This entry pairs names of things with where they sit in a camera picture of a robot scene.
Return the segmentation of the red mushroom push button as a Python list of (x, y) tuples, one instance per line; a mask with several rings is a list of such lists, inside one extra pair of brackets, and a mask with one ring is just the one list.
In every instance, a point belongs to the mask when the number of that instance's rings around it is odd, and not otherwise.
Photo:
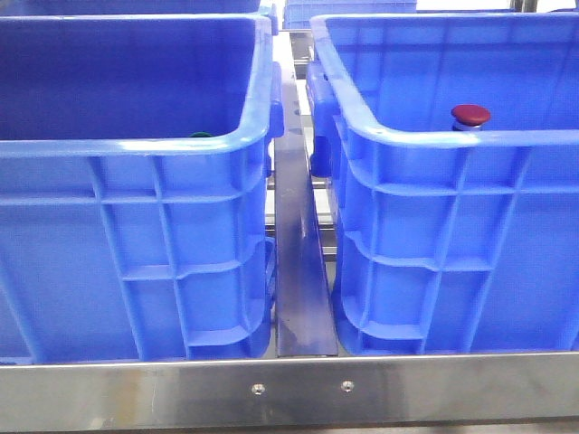
[(460, 104), (451, 110), (454, 117), (453, 131), (478, 131), (490, 121), (491, 114), (487, 108), (477, 104)]

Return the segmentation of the steel divider bar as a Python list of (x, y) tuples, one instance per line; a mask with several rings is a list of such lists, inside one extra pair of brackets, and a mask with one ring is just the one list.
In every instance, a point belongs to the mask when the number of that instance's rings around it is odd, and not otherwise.
[(338, 355), (293, 66), (281, 68), (284, 135), (275, 140), (278, 357)]

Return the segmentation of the green mushroom push button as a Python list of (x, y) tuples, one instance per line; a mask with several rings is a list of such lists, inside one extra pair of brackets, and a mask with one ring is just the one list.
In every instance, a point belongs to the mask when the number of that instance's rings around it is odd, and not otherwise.
[(197, 131), (194, 132), (193, 134), (191, 134), (189, 137), (191, 138), (208, 138), (208, 137), (212, 137), (213, 135), (209, 132), (205, 132), (205, 131)]

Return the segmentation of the left blue plastic bin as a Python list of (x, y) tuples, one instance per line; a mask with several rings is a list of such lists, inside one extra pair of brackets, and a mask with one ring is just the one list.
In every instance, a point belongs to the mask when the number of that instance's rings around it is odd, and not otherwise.
[(272, 43), (249, 14), (2, 18), (2, 364), (264, 353)]

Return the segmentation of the blue plastic bin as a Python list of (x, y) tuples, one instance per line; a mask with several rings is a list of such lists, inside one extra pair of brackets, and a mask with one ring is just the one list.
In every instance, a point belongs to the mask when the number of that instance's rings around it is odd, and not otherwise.
[[(578, 16), (310, 22), (351, 354), (578, 346)], [(451, 110), (490, 111), (453, 131)]]
[(272, 43), (249, 14), (2, 18), (2, 364), (264, 353)]

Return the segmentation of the right blue plastic bin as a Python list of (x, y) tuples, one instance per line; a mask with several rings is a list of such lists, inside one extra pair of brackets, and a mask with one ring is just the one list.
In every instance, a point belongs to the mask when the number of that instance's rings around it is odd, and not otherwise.
[[(578, 16), (310, 22), (351, 354), (578, 346)], [(490, 111), (453, 131), (451, 110)]]

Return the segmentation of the rear right blue bin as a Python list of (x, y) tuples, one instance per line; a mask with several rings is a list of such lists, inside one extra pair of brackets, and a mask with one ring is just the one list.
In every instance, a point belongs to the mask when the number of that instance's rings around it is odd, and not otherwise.
[(295, 0), (287, 1), (283, 10), (283, 28), (303, 30), (310, 27), (313, 16), (323, 14), (415, 13), (417, 2), (391, 0)]

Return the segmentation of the rear left blue bin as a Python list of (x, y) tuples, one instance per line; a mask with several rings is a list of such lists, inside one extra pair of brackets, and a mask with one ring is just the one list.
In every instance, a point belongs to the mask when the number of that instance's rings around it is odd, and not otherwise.
[(273, 1), (226, 0), (55, 0), (2, 1), (2, 16), (102, 15), (102, 14), (256, 14), (271, 21), (279, 32), (277, 6)]

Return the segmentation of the steel front rail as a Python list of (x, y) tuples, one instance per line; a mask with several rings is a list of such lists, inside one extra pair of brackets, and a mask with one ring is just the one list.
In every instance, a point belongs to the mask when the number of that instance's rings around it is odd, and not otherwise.
[(4, 432), (578, 419), (575, 353), (5, 366)]

